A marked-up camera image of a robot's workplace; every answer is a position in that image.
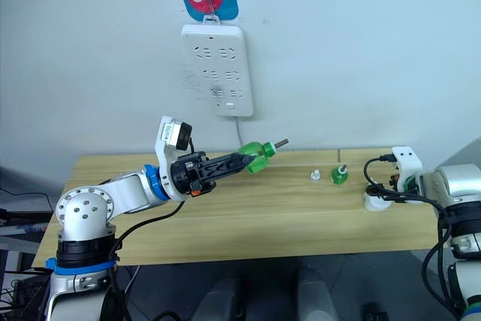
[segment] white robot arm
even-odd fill
[[[208,159],[204,152],[194,153],[191,131],[187,123],[163,117],[155,145],[159,167],[145,165],[62,195],[55,212],[62,226],[58,250],[56,258],[46,262],[53,269],[47,321],[129,319],[109,277],[118,244],[113,218],[208,193],[215,180],[238,173],[255,158],[231,153]],[[189,145],[192,152],[179,156]]]
[[[480,321],[481,170],[469,164],[443,166],[434,172],[423,172],[421,161],[410,147],[393,147],[392,154],[376,160],[393,162],[399,174],[391,177],[389,183],[394,189],[391,191],[371,182],[366,172],[367,163],[365,175],[371,184],[366,193],[369,196],[406,203],[422,203],[420,199],[428,199],[443,211],[442,214],[437,211],[440,227],[450,230],[449,245],[458,260],[448,268],[450,292],[446,288],[444,302],[457,319]]]

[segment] power strip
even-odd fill
[[[188,60],[213,111],[220,116],[254,114],[244,34],[238,26],[189,24],[182,28]]]

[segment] black cable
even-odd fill
[[[47,284],[47,288],[44,292],[44,297],[42,298],[42,302],[40,303],[40,310],[38,310],[37,321],[44,320],[44,313],[45,309],[47,308],[48,298],[50,296],[50,283]]]
[[[13,192],[10,192],[9,190],[7,190],[7,189],[5,189],[5,188],[1,188],[1,187],[0,187],[0,190],[2,190],[3,192],[8,193],[9,195],[42,195],[42,196],[45,197],[45,199],[47,200],[48,207],[50,207],[50,210],[51,210],[52,213],[53,213],[53,208],[52,208],[52,205],[50,204],[50,199],[48,198],[48,195],[47,195],[46,193],[43,193],[43,192],[13,193]]]
[[[7,306],[7,307],[0,307],[0,311],[5,311],[5,310],[17,310],[19,308],[22,308],[23,305],[15,305],[15,306]]]
[[[375,183],[371,177],[368,175],[368,166],[369,164],[376,162],[376,161],[389,161],[395,162],[394,155],[384,155],[378,158],[369,159],[364,165],[364,176],[368,182],[374,186],[377,190],[380,191],[381,196],[385,201],[421,201],[424,203],[428,203],[438,211],[438,219],[437,219],[437,243],[429,250],[428,254],[424,258],[421,267],[421,276],[422,282],[424,283],[426,289],[431,293],[431,295],[440,302],[456,319],[460,318],[457,310],[454,307],[454,302],[449,296],[446,281],[444,280],[444,272],[443,272],[443,245],[448,241],[449,237],[451,236],[452,232],[452,225],[449,224],[448,218],[449,214],[444,207],[438,204],[436,201],[433,201],[429,198],[426,198],[422,195],[416,195],[408,192],[397,192],[390,189],[386,189],[385,187],[381,186],[378,183]],[[445,220],[447,222],[447,230],[443,235],[443,227],[441,225],[442,221]],[[431,287],[431,284],[428,281],[427,270],[428,264],[431,261],[433,255],[437,252],[437,270],[438,270],[438,277],[441,284],[441,289],[443,290],[443,295],[445,299],[439,296],[434,289]]]
[[[6,274],[36,274],[38,276],[48,276],[47,272],[32,272],[32,271],[4,271]]]
[[[433,246],[433,248],[431,248],[428,252],[428,254],[426,255],[426,257],[424,258],[424,260],[422,261],[422,266],[421,266],[421,277],[422,277],[422,282],[424,283],[424,286],[426,287],[426,289],[429,291],[429,293],[431,293],[431,295],[441,304],[443,305],[443,307],[445,307],[454,317],[455,319],[459,319],[459,315],[458,313],[456,312],[456,310],[454,310],[450,305],[449,303],[444,300],[441,296],[439,296],[437,294],[436,291],[434,291],[434,289],[432,288],[431,284],[429,283],[428,281],[428,265],[429,265],[429,262],[431,261],[433,255],[439,251],[439,249],[442,249],[443,248],[443,245],[446,243],[446,241],[448,241],[450,235],[451,235],[451,231],[452,231],[452,226],[451,225],[448,225],[448,229],[446,230],[446,232],[444,233],[444,236],[437,242],[437,244],[435,244]]]
[[[112,261],[115,260],[115,251],[117,251],[117,249],[119,248],[119,245],[122,243],[122,241],[125,240],[126,237],[128,235],[130,235],[133,231],[135,231],[136,229],[139,229],[142,226],[148,225],[149,223],[154,223],[154,222],[157,222],[157,221],[160,221],[160,220],[165,220],[169,217],[172,217],[182,208],[184,203],[185,203],[184,201],[179,203],[179,205],[175,208],[175,210],[173,210],[170,213],[167,213],[163,216],[154,217],[154,218],[151,218],[149,220],[145,220],[143,222],[140,222],[136,225],[133,225],[127,231],[123,232],[120,235],[120,237],[117,238],[115,240],[115,242],[113,243],[113,246],[110,249],[110,252],[109,252],[109,255],[108,255],[108,259],[112,260]],[[127,308],[127,304],[126,304],[126,295],[124,294],[123,291],[120,291],[119,285],[117,284],[117,281],[116,281],[116,277],[115,277],[116,275],[115,275],[112,267],[108,269],[108,275],[109,275],[109,278],[110,278],[110,284],[112,285],[112,289],[113,289],[114,293],[116,293],[116,296],[117,296],[120,304],[122,305],[122,311],[123,311],[124,317],[127,319],[127,321],[132,321],[132,318],[131,318],[130,313],[129,313],[129,309]]]
[[[194,153],[194,142],[192,142],[192,137],[189,139],[190,153]]]
[[[172,319],[174,319],[175,321],[182,321],[182,319],[180,318],[179,315],[177,315],[175,312],[173,311],[164,311],[164,312],[161,312],[159,313],[157,316],[155,316],[152,321],[159,321],[161,319],[163,319],[164,317],[170,317]]]
[[[23,318],[23,315],[25,314],[25,312],[27,311],[27,309],[29,308],[30,304],[32,304],[33,300],[35,300],[35,298],[37,297],[38,293],[42,290],[42,288],[44,287],[45,283],[48,282],[50,278],[48,277],[44,282],[42,282],[42,284],[38,287],[38,290],[35,291],[35,293],[33,294],[32,298],[30,298],[30,301],[26,304],[26,306],[23,308],[22,310],[22,313],[20,314],[20,319]]]
[[[437,239],[438,243],[439,240],[443,238],[443,227],[441,225],[441,222],[437,223]],[[446,285],[446,279],[444,278],[444,270],[443,270],[443,244],[438,248],[437,250],[437,276],[439,278],[439,283],[441,285],[441,291],[443,291],[444,295],[444,300],[448,303],[448,305],[455,311],[456,306],[454,302],[451,299],[451,296],[449,295],[448,292],[448,287]]]
[[[11,291],[9,289],[2,289],[2,290],[5,290],[5,292],[0,293],[0,296],[8,294],[10,296],[10,299],[12,300],[12,302],[15,302],[14,296],[11,294],[11,292],[13,292],[14,290],[11,290]]]

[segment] small green bottle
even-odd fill
[[[250,142],[239,148],[240,154],[255,156],[254,160],[246,166],[249,173],[257,173],[267,167],[269,159],[277,153],[277,148],[283,146],[288,141],[285,139],[276,144],[272,142],[261,144],[259,142]]]
[[[340,165],[339,167],[334,168],[331,172],[332,183],[336,184],[343,184],[346,182],[348,176],[349,174],[347,173],[346,165]]]

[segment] floor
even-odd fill
[[[293,321],[292,280],[301,266],[322,275],[343,321],[361,321],[362,305],[374,301],[391,321],[452,319],[425,290],[421,262],[407,251],[144,266],[133,284],[129,310],[138,321],[163,310],[188,320],[210,287],[233,275],[247,280],[248,321]],[[119,271],[121,285],[128,277],[125,269]],[[429,279],[436,284],[432,272]]]

